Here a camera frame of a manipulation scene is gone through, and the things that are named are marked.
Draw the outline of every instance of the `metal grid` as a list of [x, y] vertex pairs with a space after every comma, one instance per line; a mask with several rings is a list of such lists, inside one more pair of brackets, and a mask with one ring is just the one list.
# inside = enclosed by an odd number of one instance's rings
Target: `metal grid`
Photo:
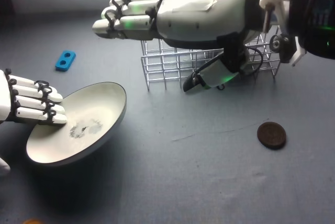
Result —
[[[279, 67], [279, 55], [272, 53], [269, 48], [267, 38], [270, 40], [272, 35], [278, 34], [279, 28], [276, 26], [269, 34], [260, 34], [250, 43], [246, 44], [252, 48], [257, 48], [263, 52], [263, 64], [260, 71], [270, 71], [275, 78]], [[169, 47], [162, 40], [141, 41], [142, 46], [142, 67], [148, 91], [151, 82], [179, 80], [182, 87], [182, 79], [188, 77], [204, 63], [223, 51], [216, 50], [185, 50]], [[249, 50], [250, 56], [247, 68], [255, 70], [260, 62], [261, 56], [254, 50]]]

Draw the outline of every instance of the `table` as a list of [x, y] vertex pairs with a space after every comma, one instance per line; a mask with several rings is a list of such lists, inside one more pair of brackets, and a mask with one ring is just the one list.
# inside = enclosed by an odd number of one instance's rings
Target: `table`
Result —
[[[94, 35], [94, 14], [32, 16], [0, 31], [0, 66], [46, 80], [67, 96], [113, 81], [128, 108], [113, 138], [87, 159], [58, 169], [29, 161], [32, 126], [0, 126], [0, 223], [332, 223], [335, 218], [335, 61], [306, 55], [296, 67], [235, 80], [188, 96], [178, 82], [143, 77], [140, 43]], [[63, 50], [77, 57], [54, 70]], [[279, 151], [256, 137], [281, 124]]]

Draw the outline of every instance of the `wire basket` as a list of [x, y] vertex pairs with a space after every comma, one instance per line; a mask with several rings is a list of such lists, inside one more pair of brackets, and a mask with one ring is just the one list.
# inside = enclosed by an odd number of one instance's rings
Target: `wire basket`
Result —
[[[270, 71], [275, 78], [281, 65], [279, 55], [272, 53], [267, 38], [278, 34], [279, 27], [276, 26], [268, 34], [260, 34], [246, 46], [257, 48], [263, 53], [263, 64], [260, 72]], [[164, 82], [165, 89], [167, 81], [179, 80], [182, 87], [182, 79], [188, 77], [200, 66], [215, 57], [223, 49], [215, 50], [185, 50], [169, 47], [163, 40], [141, 41], [142, 67], [148, 91], [150, 83]], [[247, 65], [252, 70], [261, 63], [261, 56], [256, 51], [249, 50], [249, 61]]]

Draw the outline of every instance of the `blue plastic piece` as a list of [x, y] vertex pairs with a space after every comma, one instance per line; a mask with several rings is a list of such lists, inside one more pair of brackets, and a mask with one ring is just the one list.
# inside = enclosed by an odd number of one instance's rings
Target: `blue plastic piece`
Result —
[[55, 65], [56, 70], [67, 71], [70, 68], [74, 59], [75, 59], [74, 51], [64, 50]]

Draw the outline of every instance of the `white bowl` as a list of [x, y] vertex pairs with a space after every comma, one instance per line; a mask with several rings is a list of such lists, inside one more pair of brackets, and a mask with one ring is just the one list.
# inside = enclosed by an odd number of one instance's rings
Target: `white bowl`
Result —
[[37, 163], [69, 164], [101, 147], [121, 123], [127, 95], [119, 84], [98, 83], [72, 93], [61, 106], [68, 118], [64, 126], [36, 125], [29, 136], [27, 154]]

